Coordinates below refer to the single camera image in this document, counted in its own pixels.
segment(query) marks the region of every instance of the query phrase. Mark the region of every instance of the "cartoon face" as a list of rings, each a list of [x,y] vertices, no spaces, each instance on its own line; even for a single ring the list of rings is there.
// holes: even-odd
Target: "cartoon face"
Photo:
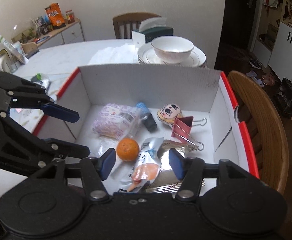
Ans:
[[[157,112],[158,119],[165,123],[173,123],[176,117],[182,117],[180,107],[176,104],[168,104]]]

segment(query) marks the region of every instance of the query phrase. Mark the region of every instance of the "dark door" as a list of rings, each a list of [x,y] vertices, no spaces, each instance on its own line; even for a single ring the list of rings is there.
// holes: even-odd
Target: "dark door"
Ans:
[[[257,0],[226,0],[220,42],[247,49]]]

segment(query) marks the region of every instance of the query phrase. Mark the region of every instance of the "red binder clip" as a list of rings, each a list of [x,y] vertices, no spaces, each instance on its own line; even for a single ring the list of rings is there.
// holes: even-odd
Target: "red binder clip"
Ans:
[[[207,119],[204,118],[199,121],[195,122],[201,122],[201,121],[206,121],[203,125],[200,124],[201,126],[204,126],[207,123]],[[184,143],[191,143],[196,147],[196,150],[202,151],[204,149],[204,144],[202,142],[198,142],[195,140],[191,135],[190,135],[190,130],[191,127],[193,126],[193,116],[187,116],[187,117],[180,117],[180,118],[175,118],[174,124],[172,126],[172,137],[176,137],[178,140]],[[202,149],[199,149],[198,145],[196,145],[194,142],[190,141],[189,138],[194,140],[196,143],[200,144],[202,146]]]

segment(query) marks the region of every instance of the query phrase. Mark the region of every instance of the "chair back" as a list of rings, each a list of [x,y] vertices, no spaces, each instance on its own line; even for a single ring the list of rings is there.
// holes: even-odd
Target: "chair back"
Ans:
[[[231,71],[228,80],[239,103],[239,120],[247,125],[260,179],[283,195],[289,150],[280,116],[265,91],[251,78]]]
[[[147,20],[149,18],[160,17],[154,13],[146,13],[146,12],[136,12],[136,13],[125,13],[113,18],[113,25],[116,39],[120,39],[120,26],[123,25],[124,27],[124,39],[131,39],[132,38],[132,30],[133,24],[135,25],[135,29],[139,28],[139,25],[142,21]]]

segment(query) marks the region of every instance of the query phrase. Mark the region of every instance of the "white plate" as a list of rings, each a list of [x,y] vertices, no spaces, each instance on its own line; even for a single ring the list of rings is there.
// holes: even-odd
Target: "white plate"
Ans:
[[[142,64],[167,64],[159,58],[151,45],[151,42],[142,45],[138,50],[138,61]],[[193,49],[188,59],[179,63],[182,66],[204,67],[206,55],[197,47]]]

